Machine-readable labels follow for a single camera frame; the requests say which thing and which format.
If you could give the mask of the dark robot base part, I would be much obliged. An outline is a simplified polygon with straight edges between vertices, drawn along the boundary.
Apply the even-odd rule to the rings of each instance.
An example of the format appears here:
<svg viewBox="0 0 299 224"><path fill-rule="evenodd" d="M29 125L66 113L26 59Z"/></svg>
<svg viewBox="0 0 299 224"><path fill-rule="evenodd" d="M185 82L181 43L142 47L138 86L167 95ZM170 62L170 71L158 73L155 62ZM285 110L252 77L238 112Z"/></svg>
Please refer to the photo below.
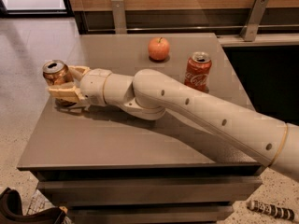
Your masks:
<svg viewBox="0 0 299 224"><path fill-rule="evenodd" d="M66 213L59 207L32 214L22 213L18 191L6 188L0 194L0 224L62 224Z"/></svg>

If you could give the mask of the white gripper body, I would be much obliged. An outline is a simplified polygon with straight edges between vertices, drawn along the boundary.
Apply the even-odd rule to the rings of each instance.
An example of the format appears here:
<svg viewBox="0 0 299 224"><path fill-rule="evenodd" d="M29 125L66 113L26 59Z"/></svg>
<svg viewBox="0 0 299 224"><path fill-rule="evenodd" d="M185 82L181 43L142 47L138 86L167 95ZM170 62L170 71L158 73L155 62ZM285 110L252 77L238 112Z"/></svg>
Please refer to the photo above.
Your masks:
<svg viewBox="0 0 299 224"><path fill-rule="evenodd" d="M107 78L112 74L110 70L93 69L80 81L80 91L89 105L106 106L104 86Z"/></svg>

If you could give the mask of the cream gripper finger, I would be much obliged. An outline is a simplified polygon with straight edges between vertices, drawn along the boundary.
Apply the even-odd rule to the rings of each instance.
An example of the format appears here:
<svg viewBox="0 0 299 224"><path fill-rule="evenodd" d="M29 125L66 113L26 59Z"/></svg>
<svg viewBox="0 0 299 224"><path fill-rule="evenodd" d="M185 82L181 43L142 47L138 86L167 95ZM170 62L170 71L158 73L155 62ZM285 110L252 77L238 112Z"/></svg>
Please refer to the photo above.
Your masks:
<svg viewBox="0 0 299 224"><path fill-rule="evenodd" d="M80 88L74 82L48 86L49 94L59 100L79 103L84 99Z"/></svg>
<svg viewBox="0 0 299 224"><path fill-rule="evenodd" d="M81 81L83 77L90 71L88 66L74 66L70 65L68 67L73 79Z"/></svg>

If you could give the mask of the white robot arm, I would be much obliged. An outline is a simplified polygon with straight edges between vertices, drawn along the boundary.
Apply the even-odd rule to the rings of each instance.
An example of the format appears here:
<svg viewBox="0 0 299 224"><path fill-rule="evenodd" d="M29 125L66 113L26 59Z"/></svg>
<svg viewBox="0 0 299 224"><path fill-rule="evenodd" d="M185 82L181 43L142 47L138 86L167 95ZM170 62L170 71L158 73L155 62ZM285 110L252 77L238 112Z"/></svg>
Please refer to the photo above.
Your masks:
<svg viewBox="0 0 299 224"><path fill-rule="evenodd" d="M299 178L299 127L189 88L155 70L134 76L53 61L43 66L50 95L85 105L114 105L147 120L167 109L230 140L254 160L296 180Z"/></svg>

